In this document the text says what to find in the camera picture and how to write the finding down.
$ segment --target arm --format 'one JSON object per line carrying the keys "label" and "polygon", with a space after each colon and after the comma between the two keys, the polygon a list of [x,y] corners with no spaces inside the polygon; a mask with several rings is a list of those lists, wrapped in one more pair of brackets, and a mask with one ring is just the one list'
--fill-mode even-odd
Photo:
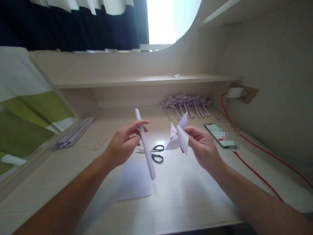
{"label": "arm", "polygon": [[209,133],[195,127],[187,127],[185,131],[199,164],[216,180],[258,234],[313,234],[310,220],[228,167]]}
{"label": "arm", "polygon": [[138,126],[148,123],[139,120],[117,130],[106,150],[14,234],[70,234],[105,177],[139,146]]}

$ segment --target red charging cable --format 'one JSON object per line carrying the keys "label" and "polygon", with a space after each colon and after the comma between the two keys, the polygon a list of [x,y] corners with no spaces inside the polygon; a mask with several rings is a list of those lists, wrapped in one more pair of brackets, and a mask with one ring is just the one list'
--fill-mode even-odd
{"label": "red charging cable", "polygon": [[[225,109],[225,106],[223,104],[223,97],[224,95],[226,95],[227,93],[224,93],[221,97],[221,104],[223,106],[223,109],[226,113],[226,116],[229,120],[230,123],[232,123],[231,119],[229,118],[228,116],[228,113]],[[287,164],[286,162],[284,162],[283,160],[279,159],[278,157],[274,156],[273,154],[269,153],[268,151],[262,149],[261,147],[257,146],[256,144],[252,143],[250,140],[248,140],[246,137],[244,137],[242,134],[240,134],[241,137],[243,137],[246,141],[248,141],[249,143],[251,143],[252,145],[254,145],[255,147],[257,147],[258,149],[261,149],[263,152],[266,152],[267,154],[271,155],[273,158],[277,159],[278,161],[280,161],[281,163],[285,164],[286,166],[288,166],[291,170],[293,170],[295,173],[297,173],[312,189],[313,189],[313,185],[299,172],[297,171],[296,169],[294,169],[292,166],[290,166],[289,164]],[[278,193],[275,191],[275,189],[273,189],[273,187],[268,183],[266,182],[265,179],[263,179],[255,170],[253,170],[240,156],[237,152],[234,151],[234,153],[237,155],[237,157],[251,170],[253,171],[253,173],[255,173],[261,180],[263,180],[272,190],[273,192],[277,195],[277,197],[283,201],[283,199],[278,195]]]}

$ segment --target left hand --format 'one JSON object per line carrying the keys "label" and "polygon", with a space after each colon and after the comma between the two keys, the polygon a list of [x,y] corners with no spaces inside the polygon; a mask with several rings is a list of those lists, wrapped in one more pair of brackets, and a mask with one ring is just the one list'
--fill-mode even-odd
{"label": "left hand", "polygon": [[[140,125],[149,124],[147,120],[137,120],[127,126],[119,128],[114,134],[110,144],[102,153],[101,157],[105,158],[106,164],[111,169],[122,165],[133,154],[136,146],[140,146],[140,132],[138,127]],[[146,126],[143,126],[144,132],[148,132]]]}

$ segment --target hand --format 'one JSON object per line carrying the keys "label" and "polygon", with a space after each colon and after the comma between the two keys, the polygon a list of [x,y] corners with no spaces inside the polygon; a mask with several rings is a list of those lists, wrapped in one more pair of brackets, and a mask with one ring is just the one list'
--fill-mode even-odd
{"label": "hand", "polygon": [[[147,120],[138,120],[116,131],[110,144],[101,155],[111,170],[125,163],[133,154],[135,147],[140,146],[140,132],[138,127],[149,123]],[[143,128],[144,132],[148,132],[145,125]]]}
{"label": "hand", "polygon": [[209,133],[193,126],[186,127],[185,132],[189,135],[188,145],[192,148],[200,166],[206,171],[209,172],[224,163]]}

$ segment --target finger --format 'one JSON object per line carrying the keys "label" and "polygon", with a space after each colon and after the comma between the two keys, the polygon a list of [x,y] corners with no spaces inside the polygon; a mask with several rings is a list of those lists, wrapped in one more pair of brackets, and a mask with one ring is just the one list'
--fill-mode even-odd
{"label": "finger", "polygon": [[188,145],[192,148],[195,149],[199,146],[199,142],[196,141],[194,138],[192,138],[191,136],[189,136],[189,142]]}
{"label": "finger", "polygon": [[144,132],[148,132],[146,125],[143,125]]}
{"label": "finger", "polygon": [[139,126],[144,125],[144,124],[149,124],[150,122],[147,120],[137,120],[132,122],[131,124],[125,126],[126,133],[131,133],[135,129],[137,129]]}
{"label": "finger", "polygon": [[131,148],[135,149],[135,147],[139,144],[140,138],[138,135],[131,137],[125,144],[129,145]]}
{"label": "finger", "polygon": [[132,134],[136,134],[136,135],[138,135],[138,136],[141,138],[140,131],[139,131],[138,129],[135,129],[135,130],[131,133],[131,135],[132,135]]}
{"label": "finger", "polygon": [[193,136],[197,136],[197,135],[201,135],[201,134],[206,134],[205,131],[194,127],[194,126],[188,126],[184,129],[184,131],[188,134],[188,135],[193,135]]}

